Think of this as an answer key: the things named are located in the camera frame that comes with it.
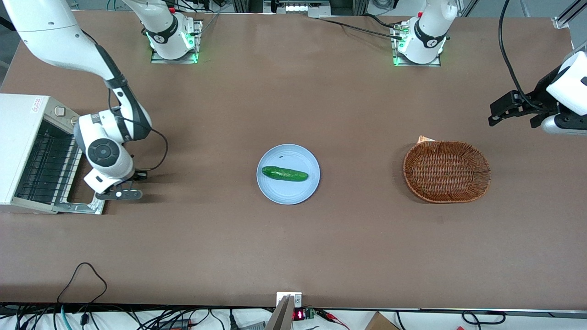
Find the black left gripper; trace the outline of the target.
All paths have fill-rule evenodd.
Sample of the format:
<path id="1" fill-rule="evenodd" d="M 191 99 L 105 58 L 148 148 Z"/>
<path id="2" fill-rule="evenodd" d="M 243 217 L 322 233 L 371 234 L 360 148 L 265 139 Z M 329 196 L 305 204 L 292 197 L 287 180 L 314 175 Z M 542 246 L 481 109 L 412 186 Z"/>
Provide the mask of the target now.
<path id="1" fill-rule="evenodd" d="M 517 91 L 509 91 L 498 100 L 491 103 L 491 116 L 488 124 L 493 127 L 509 117 L 508 111 L 518 109 L 522 105 L 522 115 L 544 114 L 556 115 L 560 112 L 559 102 L 547 92 L 547 87 L 554 81 L 560 68 L 555 68 L 541 78 L 533 91 L 523 93 L 526 100 Z"/>

